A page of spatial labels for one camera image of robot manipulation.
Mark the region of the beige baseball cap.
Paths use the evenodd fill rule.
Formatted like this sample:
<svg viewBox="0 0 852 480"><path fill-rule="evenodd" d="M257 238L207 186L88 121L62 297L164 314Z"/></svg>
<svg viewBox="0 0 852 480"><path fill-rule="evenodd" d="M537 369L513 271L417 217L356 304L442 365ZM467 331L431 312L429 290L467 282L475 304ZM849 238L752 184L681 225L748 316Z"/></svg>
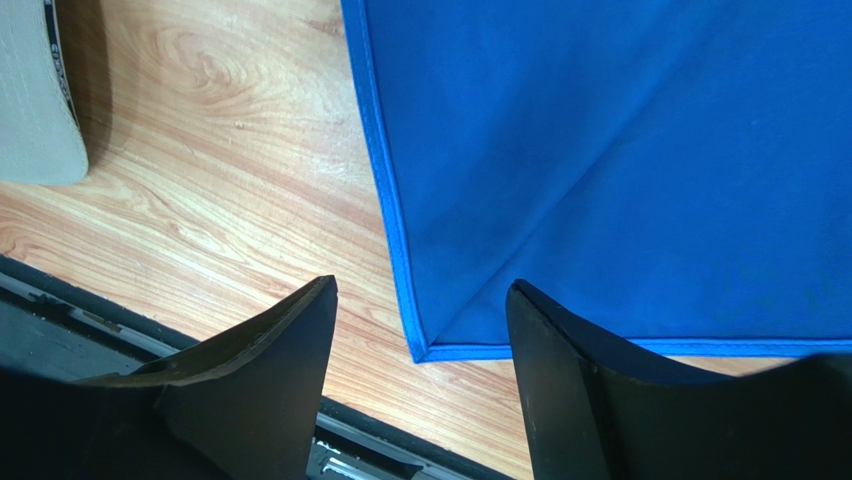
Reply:
<svg viewBox="0 0 852 480"><path fill-rule="evenodd" d="M1 3L1 179L81 181L89 160L70 94L52 1Z"/></svg>

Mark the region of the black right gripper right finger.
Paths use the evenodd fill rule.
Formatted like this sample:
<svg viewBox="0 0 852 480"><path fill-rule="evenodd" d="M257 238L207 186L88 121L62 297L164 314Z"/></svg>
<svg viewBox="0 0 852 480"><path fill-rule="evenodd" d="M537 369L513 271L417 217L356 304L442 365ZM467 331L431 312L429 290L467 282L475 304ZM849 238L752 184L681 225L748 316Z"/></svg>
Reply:
<svg viewBox="0 0 852 480"><path fill-rule="evenodd" d="M851 359L742 377L644 349L518 280L507 323L538 479L847 479Z"/></svg>

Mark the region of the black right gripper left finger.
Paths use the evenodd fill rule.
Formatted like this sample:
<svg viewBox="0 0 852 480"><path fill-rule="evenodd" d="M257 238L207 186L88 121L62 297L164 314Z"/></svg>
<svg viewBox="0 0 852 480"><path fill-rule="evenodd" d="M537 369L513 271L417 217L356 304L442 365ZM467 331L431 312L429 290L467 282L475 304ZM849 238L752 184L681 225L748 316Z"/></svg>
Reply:
<svg viewBox="0 0 852 480"><path fill-rule="evenodd" d="M302 479L337 312L316 278L165 357L67 316L1 312L5 479Z"/></svg>

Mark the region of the blue cloth napkin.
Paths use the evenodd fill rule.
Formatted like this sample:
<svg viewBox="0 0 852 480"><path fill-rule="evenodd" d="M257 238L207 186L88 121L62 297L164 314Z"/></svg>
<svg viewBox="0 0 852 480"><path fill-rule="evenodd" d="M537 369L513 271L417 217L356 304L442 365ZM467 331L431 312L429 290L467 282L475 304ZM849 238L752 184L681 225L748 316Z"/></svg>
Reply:
<svg viewBox="0 0 852 480"><path fill-rule="evenodd" d="M417 363L524 279L670 356L851 349L847 1L346 1Z"/></svg>

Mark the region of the aluminium frame rail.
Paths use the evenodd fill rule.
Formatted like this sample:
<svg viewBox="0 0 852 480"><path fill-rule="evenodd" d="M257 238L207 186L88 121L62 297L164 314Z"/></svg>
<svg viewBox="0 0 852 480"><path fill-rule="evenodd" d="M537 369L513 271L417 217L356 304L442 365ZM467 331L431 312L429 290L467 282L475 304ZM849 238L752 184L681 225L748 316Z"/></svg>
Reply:
<svg viewBox="0 0 852 480"><path fill-rule="evenodd" d="M1 261L5 479L492 479L322 396L337 285L319 277L199 342Z"/></svg>

